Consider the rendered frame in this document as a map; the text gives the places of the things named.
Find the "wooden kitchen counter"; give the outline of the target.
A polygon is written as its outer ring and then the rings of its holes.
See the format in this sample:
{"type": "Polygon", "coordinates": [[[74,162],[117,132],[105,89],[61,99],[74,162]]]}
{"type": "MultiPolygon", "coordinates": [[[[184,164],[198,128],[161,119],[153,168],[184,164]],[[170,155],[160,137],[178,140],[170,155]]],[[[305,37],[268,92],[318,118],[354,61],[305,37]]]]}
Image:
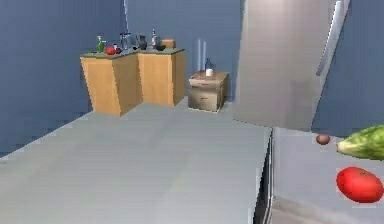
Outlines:
{"type": "Polygon", "coordinates": [[[143,102],[136,53],[80,57],[95,112],[122,116],[143,102]]]}
{"type": "Polygon", "coordinates": [[[143,100],[176,106],[185,95],[186,56],[184,49],[146,50],[138,54],[143,100]]]}

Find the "small wooden drawer cabinet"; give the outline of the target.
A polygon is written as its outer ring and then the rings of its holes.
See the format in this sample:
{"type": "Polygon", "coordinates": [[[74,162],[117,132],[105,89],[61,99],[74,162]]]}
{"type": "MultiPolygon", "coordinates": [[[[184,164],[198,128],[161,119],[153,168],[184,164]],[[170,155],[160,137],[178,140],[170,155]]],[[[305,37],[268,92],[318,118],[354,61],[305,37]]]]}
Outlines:
{"type": "Polygon", "coordinates": [[[196,72],[189,79],[188,107],[217,113],[225,103],[228,72],[214,71],[207,76],[204,71],[196,72]]]}

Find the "grey fridge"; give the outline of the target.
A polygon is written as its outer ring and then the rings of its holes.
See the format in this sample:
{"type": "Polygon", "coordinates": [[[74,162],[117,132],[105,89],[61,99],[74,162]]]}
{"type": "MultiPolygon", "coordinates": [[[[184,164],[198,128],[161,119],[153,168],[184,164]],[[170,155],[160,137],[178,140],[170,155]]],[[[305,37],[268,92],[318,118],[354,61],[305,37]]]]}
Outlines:
{"type": "Polygon", "coordinates": [[[244,0],[233,116],[311,129],[331,66],[316,75],[337,0],[244,0]]]}

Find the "grey table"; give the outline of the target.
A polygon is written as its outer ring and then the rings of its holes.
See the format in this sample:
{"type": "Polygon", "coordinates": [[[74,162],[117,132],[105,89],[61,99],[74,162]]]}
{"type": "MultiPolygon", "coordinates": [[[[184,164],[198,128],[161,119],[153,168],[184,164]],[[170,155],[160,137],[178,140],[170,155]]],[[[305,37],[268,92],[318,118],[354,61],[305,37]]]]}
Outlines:
{"type": "Polygon", "coordinates": [[[284,128],[271,131],[252,224],[384,224],[384,197],[372,204],[346,198],[336,176],[346,167],[374,173],[384,184],[384,162],[336,151],[316,135],[284,128]]]}

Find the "green lettuce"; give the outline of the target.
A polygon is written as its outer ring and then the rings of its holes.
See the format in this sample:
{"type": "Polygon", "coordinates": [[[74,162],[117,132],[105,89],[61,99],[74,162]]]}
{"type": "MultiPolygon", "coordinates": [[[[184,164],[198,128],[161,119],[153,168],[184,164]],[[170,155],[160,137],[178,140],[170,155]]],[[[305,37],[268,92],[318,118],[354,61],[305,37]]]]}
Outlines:
{"type": "Polygon", "coordinates": [[[358,159],[384,161],[384,124],[351,134],[337,143],[336,151],[358,159]]]}

